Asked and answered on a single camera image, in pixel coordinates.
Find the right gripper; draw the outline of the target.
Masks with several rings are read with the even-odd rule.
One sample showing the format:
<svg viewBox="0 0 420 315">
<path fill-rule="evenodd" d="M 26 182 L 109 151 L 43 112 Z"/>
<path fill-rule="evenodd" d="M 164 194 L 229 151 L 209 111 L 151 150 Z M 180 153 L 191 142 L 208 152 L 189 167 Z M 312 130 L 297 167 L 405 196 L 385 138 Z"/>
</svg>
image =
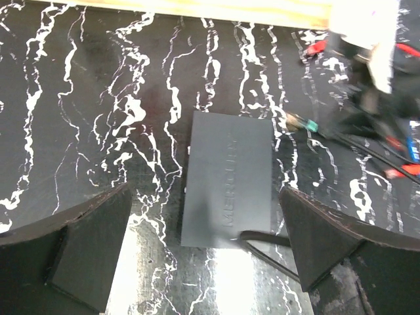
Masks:
<svg viewBox="0 0 420 315">
<path fill-rule="evenodd" d="M 334 132 L 405 141 L 408 134 L 399 121 L 419 119 L 419 47 L 395 44 L 391 94 L 377 90 L 365 62 L 349 60 L 348 102 L 334 109 Z"/>
</svg>

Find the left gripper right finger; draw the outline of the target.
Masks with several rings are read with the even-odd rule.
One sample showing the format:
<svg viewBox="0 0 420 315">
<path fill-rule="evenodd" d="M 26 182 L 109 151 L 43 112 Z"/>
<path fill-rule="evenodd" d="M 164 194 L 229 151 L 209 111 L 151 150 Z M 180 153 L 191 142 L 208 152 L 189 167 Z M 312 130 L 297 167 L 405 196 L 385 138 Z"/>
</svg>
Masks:
<svg viewBox="0 0 420 315">
<path fill-rule="evenodd" d="M 280 205 L 315 314 L 418 314 L 419 239 L 370 225 L 290 187 Z"/>
</svg>

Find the black network switch box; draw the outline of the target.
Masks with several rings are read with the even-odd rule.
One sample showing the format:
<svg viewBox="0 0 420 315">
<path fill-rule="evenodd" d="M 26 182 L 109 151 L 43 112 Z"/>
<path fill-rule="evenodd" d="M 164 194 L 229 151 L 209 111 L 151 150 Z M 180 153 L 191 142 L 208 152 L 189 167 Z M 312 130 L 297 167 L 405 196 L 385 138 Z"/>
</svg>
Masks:
<svg viewBox="0 0 420 315">
<path fill-rule="evenodd" d="M 272 123 L 194 112 L 180 243 L 233 249 L 272 223 Z"/>
</svg>

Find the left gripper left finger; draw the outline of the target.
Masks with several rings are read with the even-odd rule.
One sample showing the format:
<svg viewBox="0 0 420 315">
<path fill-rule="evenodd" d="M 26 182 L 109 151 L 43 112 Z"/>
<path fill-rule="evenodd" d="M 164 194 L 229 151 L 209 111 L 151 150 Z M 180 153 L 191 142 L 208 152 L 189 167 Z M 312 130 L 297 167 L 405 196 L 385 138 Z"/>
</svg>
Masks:
<svg viewBox="0 0 420 315">
<path fill-rule="evenodd" d="M 1 313 L 105 312 L 131 206 L 121 184 L 1 233 Z"/>
</svg>

